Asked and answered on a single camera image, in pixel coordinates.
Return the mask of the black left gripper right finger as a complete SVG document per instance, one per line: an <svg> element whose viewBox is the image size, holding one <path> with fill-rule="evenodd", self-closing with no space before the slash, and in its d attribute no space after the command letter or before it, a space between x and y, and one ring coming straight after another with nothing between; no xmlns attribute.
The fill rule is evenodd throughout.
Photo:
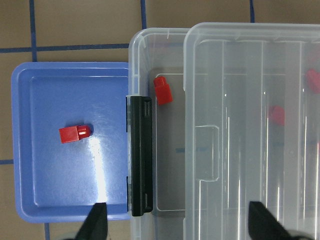
<svg viewBox="0 0 320 240"><path fill-rule="evenodd" d="M248 233L252 240L296 240L260 201L250 201Z"/></svg>

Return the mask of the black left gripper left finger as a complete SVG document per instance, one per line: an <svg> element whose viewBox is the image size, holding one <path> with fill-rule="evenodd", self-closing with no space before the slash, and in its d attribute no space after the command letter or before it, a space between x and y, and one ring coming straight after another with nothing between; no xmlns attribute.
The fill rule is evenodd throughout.
<svg viewBox="0 0 320 240"><path fill-rule="evenodd" d="M75 236L75 240L106 240L108 236L107 205L95 203Z"/></svg>

